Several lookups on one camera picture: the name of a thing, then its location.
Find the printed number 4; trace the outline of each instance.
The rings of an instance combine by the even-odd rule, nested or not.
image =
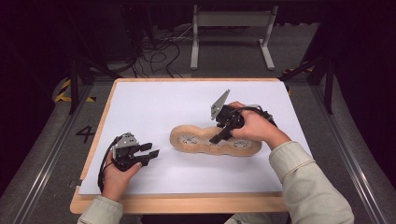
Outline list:
[[[76,135],[83,135],[83,136],[85,136],[84,143],[87,143],[88,137],[89,137],[90,135],[95,135],[95,133],[91,133],[91,129],[92,129],[92,127],[91,127],[90,125],[88,125],[88,126],[85,127],[84,129],[82,129],[81,131],[79,131],[78,133],[76,133]]]

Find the metal frame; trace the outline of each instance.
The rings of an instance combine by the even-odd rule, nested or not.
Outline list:
[[[268,50],[268,41],[274,26],[277,6],[272,7],[271,11],[199,11],[198,6],[194,5],[192,17],[192,52],[191,65],[192,70],[198,69],[198,52],[199,52],[199,26],[263,26],[265,27],[264,39],[259,39],[262,56],[268,70],[275,69],[270,51]]]
[[[81,92],[81,96],[79,100],[84,102],[84,100],[87,99],[87,97],[89,96],[92,86],[84,86],[82,89],[83,90]],[[49,156],[47,157],[43,167],[41,168],[40,172],[38,173],[35,179],[35,183],[31,187],[28,195],[26,196],[26,199],[24,200],[21,206],[20,211],[18,212],[17,216],[15,217],[12,223],[15,224],[27,223],[29,216],[32,214],[35,205],[37,204],[38,199],[41,196],[41,193],[43,192],[44,188],[47,185],[47,182],[50,179],[50,175],[53,169],[55,168],[56,162],[61,156],[66,136],[70,132],[70,129],[73,126],[82,106],[83,104],[79,104],[76,108],[75,113],[67,117],[64,126],[62,127],[61,132],[59,133],[56,142],[49,153]]]
[[[352,150],[344,142],[344,139],[339,132],[336,120],[332,115],[328,113],[328,108],[325,104],[323,104],[322,99],[324,96],[323,93],[320,91],[319,86],[312,86],[311,91],[314,94],[318,105],[320,105],[320,109],[332,130],[332,134],[338,144],[338,152],[340,153],[340,156],[344,164],[346,165],[346,169],[349,172],[349,175],[352,179],[353,184],[356,187],[357,192],[361,196],[361,201],[363,202],[370,219],[375,224],[389,223],[381,208],[379,207],[373,190],[371,189],[363,171],[361,170],[361,167],[359,166],[358,161],[356,160]]]

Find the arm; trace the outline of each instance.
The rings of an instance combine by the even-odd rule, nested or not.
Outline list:
[[[102,196],[97,196],[79,217],[78,223],[119,223],[123,206],[120,198],[128,187],[129,180],[142,167],[139,162],[129,170],[122,172],[111,162],[112,153],[106,158],[104,189]]]
[[[240,103],[232,103],[237,108]],[[270,164],[283,185],[283,197],[293,223],[353,223],[347,200],[296,142],[252,111],[242,111],[245,125],[232,135],[264,141],[271,148]]]

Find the white paper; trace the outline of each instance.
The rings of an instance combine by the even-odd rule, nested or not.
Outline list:
[[[140,144],[152,143],[160,154],[132,178],[126,194],[281,191],[265,144],[247,158],[184,153],[170,145],[169,134],[178,125],[216,126],[210,106],[228,89],[226,104],[260,105],[311,154],[283,82],[118,82],[79,194],[100,194],[97,176],[106,150],[116,136],[128,132]]]

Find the person's right hand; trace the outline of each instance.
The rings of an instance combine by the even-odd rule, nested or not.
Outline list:
[[[240,108],[245,105],[239,102],[233,102],[230,103],[230,106]],[[242,110],[241,114],[244,117],[245,125],[240,129],[231,130],[233,137],[245,138],[252,141],[264,141],[271,149],[290,141],[290,138],[285,133],[258,113],[251,110]]]

